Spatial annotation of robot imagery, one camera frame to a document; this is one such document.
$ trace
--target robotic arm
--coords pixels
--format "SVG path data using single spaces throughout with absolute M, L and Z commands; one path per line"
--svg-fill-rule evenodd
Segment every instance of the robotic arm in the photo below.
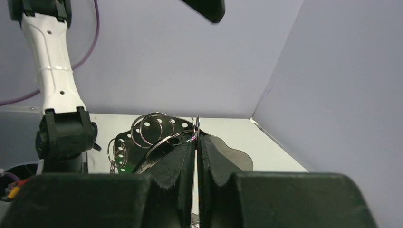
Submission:
M 78 94 L 68 56 L 70 0 L 9 0 L 9 10 L 35 57 L 43 101 L 35 145 L 44 160 L 42 171 L 81 172 L 81 153 L 100 147 L 95 144 L 97 126 Z

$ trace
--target table surface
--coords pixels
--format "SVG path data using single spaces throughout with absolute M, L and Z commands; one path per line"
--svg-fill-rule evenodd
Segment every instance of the table surface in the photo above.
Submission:
M 98 125 L 96 142 L 101 152 L 88 152 L 88 169 L 91 173 L 109 173 L 106 155 L 111 139 L 130 129 L 137 115 L 90 114 Z M 297 161 L 281 149 L 248 119 L 201 118 L 200 129 L 224 140 L 231 148 L 241 150 L 253 160 L 254 171 L 306 171 Z

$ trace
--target gray wall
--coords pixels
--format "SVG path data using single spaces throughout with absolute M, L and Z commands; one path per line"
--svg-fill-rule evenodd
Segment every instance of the gray wall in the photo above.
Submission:
M 310 171 L 403 224 L 403 1 L 305 0 L 254 119 Z
M 179 0 L 99 0 L 101 32 L 75 71 L 93 113 L 251 117 L 303 0 L 228 0 L 211 25 Z M 72 0 L 68 50 L 76 63 L 95 33 L 92 0 Z M 0 1 L 0 99 L 38 88 L 33 58 Z M 40 97 L 19 105 L 40 106 Z

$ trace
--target wall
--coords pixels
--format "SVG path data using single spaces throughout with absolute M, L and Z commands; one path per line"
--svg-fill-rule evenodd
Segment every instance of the wall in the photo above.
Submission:
M 403 224 L 403 1 L 305 0 L 254 119 L 311 171 Z
M 101 32 L 75 71 L 93 113 L 251 117 L 303 0 L 228 0 L 213 26 L 179 0 L 99 0 Z M 38 88 L 33 58 L 0 2 L 0 99 Z M 92 0 L 72 1 L 72 63 L 95 33 Z M 40 97 L 19 105 L 40 106 Z

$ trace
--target purple cable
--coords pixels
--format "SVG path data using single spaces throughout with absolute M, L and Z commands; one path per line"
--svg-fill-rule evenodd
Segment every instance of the purple cable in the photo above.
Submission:
M 3 174 L 4 174 L 4 176 L 10 177 L 10 178 L 13 179 L 14 181 L 20 181 L 20 179 L 19 179 L 14 173 L 11 173 L 11 172 L 4 172 Z
M 91 55 L 92 51 L 95 48 L 95 44 L 98 41 L 98 36 L 99 36 L 99 8 L 98 8 L 98 0 L 94 0 L 94 5 L 95 5 L 95 15 L 96 15 L 96 31 L 95 31 L 95 36 L 94 36 L 94 40 L 92 41 L 91 47 L 88 50 L 88 52 L 86 53 L 86 55 L 83 57 L 82 60 L 80 60 L 78 63 L 74 64 L 71 68 L 73 70 L 79 68 L 81 65 L 83 65 L 83 63 L 85 63 L 87 61 L 87 59 L 89 58 L 89 56 Z M 34 92 L 31 92 L 29 94 L 23 95 L 21 97 L 18 98 L 14 98 L 14 99 L 10 99 L 10 100 L 6 100 L 6 101 L 0 101 L 0 106 L 4 106 L 4 105 L 11 105 L 23 100 L 27 100 L 31 97 L 34 97 L 36 95 L 38 95 L 40 93 L 39 90 L 36 90 Z

